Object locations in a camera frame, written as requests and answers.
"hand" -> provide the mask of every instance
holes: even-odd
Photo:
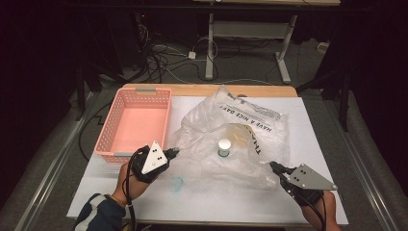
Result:
[[[330,191],[324,191],[323,200],[320,199],[314,206],[324,218],[324,205],[326,210],[326,230],[342,230],[336,222],[336,198]],[[301,206],[303,216],[317,230],[321,230],[321,222],[316,213],[309,206]]]
[[[126,195],[123,192],[123,189],[126,189],[126,183],[123,183],[124,180],[126,179],[126,172],[127,168],[129,166],[129,163],[126,163],[121,166],[119,176],[117,177],[117,184],[116,184],[116,189],[112,196],[118,200],[120,200],[123,203],[126,203]],[[139,181],[135,175],[133,175],[132,170],[130,171],[131,176],[129,177],[129,195],[132,200],[138,198],[141,196],[144,191],[146,191],[147,187],[150,184],[146,184],[142,181]]]

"jacket sleeve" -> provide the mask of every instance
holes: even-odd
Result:
[[[97,193],[94,194],[82,208],[75,222],[74,230],[121,230],[122,218],[125,217],[125,215],[125,209],[114,200],[108,196]]]

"desk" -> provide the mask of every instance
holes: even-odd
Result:
[[[195,0],[199,2],[209,2],[214,4],[214,0]],[[272,4],[272,5],[294,5],[294,6],[339,6],[340,0],[222,0],[222,3],[242,3],[242,4]],[[275,53],[275,58],[282,80],[285,84],[291,82],[288,69],[285,65],[285,54],[291,41],[294,24],[297,15],[292,15],[288,23],[271,22],[242,22],[242,21],[217,21],[214,14],[210,13],[208,32],[208,51],[206,62],[205,78],[213,79],[214,66],[214,37],[240,37],[240,38],[260,38],[260,39],[283,39],[282,50]]]
[[[127,85],[126,87],[134,88],[135,86],[140,85]],[[200,93],[208,95],[218,88],[218,86],[208,85],[143,86],[173,89],[168,136],[180,128],[183,115],[205,98],[192,95]],[[227,88],[233,94],[250,96],[246,98],[249,102],[290,114],[290,167],[306,163],[332,181],[302,99],[296,97],[292,87],[227,86]],[[180,174],[181,169],[182,167],[178,165],[177,158],[175,158],[171,161],[170,168],[147,189],[146,193],[134,200],[138,222],[274,227],[308,226],[297,204],[280,187],[277,190],[256,190],[238,188],[233,185],[229,185],[228,188],[217,185],[205,191],[198,191],[190,185],[192,185],[191,181],[199,179],[190,179],[188,175],[183,175],[184,184],[181,190],[175,192],[170,189],[171,182],[168,179]],[[106,163],[100,156],[93,154],[67,216],[76,218],[92,194],[111,193],[115,188],[118,170],[118,164]],[[335,195],[338,203],[338,223],[348,224],[339,196],[336,192]]]

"plastic bag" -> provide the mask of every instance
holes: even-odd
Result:
[[[189,163],[180,166],[202,180],[277,188],[279,178],[268,163],[289,163],[288,115],[234,97],[225,86],[185,115],[172,137],[171,145],[180,148],[174,161]],[[227,157],[217,154],[222,139],[231,142]]]

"floor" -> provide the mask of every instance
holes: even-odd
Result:
[[[298,87],[313,80],[323,59],[323,54],[317,51],[318,44],[311,39],[300,45],[290,45],[285,63],[292,78],[291,86]],[[155,54],[161,58],[160,64],[166,64],[166,72],[160,74],[152,60],[150,75],[144,74],[135,83],[157,83],[161,80],[162,83],[174,84],[280,86],[284,84],[273,58],[274,52],[279,51],[280,47],[279,40],[220,40],[215,58],[217,77],[213,81],[206,81],[203,80],[205,63],[199,61],[205,59],[202,48],[199,46],[196,48],[198,54],[196,61],[185,62],[185,56],[190,49],[177,43],[160,43],[154,48],[157,52]],[[125,77],[129,77],[135,71],[129,67],[125,69],[125,73]],[[91,154],[101,129],[93,115],[98,113],[103,117],[108,112],[107,109],[100,112],[98,110],[112,100],[115,91],[121,87],[106,76],[102,76],[101,81],[103,90],[88,94],[87,110],[80,121],[75,121],[78,109],[75,95],[72,96],[72,110],[41,146],[13,195],[0,212],[1,231],[67,230],[72,227],[74,220],[67,218],[66,212],[86,169],[85,159]],[[362,139],[361,142],[370,143],[370,134],[365,133],[364,121],[360,120],[358,106],[352,94],[349,103],[348,133],[343,131],[337,120],[338,101],[323,101],[319,90],[305,90],[299,96],[305,103],[324,158],[334,181],[339,186],[341,200],[350,223],[344,230],[397,230],[395,218],[399,218],[400,215],[387,214],[387,209],[375,205],[375,199],[382,197],[375,197],[375,187],[370,188],[372,182],[367,183],[367,175],[355,159],[355,152],[360,153],[361,149],[358,150],[359,144],[353,141]],[[230,227],[224,230],[241,229]],[[286,230],[313,229],[287,227]]]

